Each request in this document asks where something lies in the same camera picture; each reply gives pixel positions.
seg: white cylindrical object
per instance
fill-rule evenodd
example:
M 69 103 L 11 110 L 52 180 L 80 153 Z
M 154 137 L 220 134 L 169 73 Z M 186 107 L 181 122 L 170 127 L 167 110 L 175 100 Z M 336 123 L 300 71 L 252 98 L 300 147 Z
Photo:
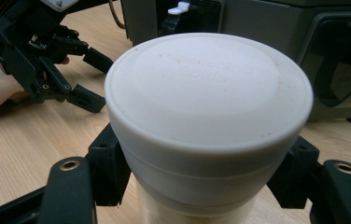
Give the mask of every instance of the white cylindrical object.
M 313 103 L 306 75 L 281 52 L 202 33 L 128 50 L 107 74 L 105 98 L 138 182 L 193 217 L 229 214 L 254 198 Z

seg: white cylinder lid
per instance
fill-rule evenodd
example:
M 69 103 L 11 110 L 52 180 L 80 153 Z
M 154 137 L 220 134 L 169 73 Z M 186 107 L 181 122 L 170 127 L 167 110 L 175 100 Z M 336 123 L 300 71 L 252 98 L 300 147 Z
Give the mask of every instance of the white cylinder lid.
M 150 141 L 210 153 L 271 144 L 305 123 L 310 83 L 284 54 L 233 35 L 169 35 L 124 53 L 105 81 L 111 116 Z

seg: wooden surface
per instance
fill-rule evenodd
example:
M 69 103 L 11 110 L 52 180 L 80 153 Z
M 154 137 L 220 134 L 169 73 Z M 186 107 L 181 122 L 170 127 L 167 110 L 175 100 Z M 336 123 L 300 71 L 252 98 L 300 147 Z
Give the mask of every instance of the wooden surface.
M 119 3 L 115 2 L 120 14 Z M 132 46 L 125 31 L 115 25 L 107 5 L 68 15 L 63 21 L 80 32 L 88 42 L 112 60 Z M 105 75 L 70 57 L 71 63 L 59 65 L 69 83 L 77 83 L 104 96 Z M 72 156 L 85 156 L 88 146 L 109 122 L 106 109 L 92 114 L 68 103 L 30 100 L 0 106 L 0 205 L 46 185 L 50 167 Z M 320 149 L 319 161 L 329 159 L 351 162 L 351 124 L 342 119 L 307 123 L 302 136 Z M 310 223 L 311 204 L 303 210 L 279 207 L 265 187 L 258 195 L 248 223 Z M 132 177 L 119 207 L 99 207 L 98 222 L 111 224 L 139 222 Z

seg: cream cylindrical base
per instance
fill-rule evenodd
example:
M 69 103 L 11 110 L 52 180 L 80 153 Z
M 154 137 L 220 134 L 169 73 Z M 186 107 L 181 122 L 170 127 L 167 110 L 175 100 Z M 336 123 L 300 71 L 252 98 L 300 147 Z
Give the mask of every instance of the cream cylindrical base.
M 252 210 L 255 198 L 222 216 L 194 217 L 177 213 L 153 199 L 138 182 L 138 205 L 142 224 L 243 224 Z

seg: black machine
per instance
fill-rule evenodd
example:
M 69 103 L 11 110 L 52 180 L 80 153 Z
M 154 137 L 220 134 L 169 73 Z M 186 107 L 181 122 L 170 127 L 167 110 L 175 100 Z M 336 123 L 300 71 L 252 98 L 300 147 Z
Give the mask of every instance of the black machine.
M 179 2 L 190 5 L 185 10 Z M 162 35 L 215 32 L 283 52 L 314 88 L 310 120 L 351 122 L 351 0 L 122 0 L 122 5 L 134 45 Z

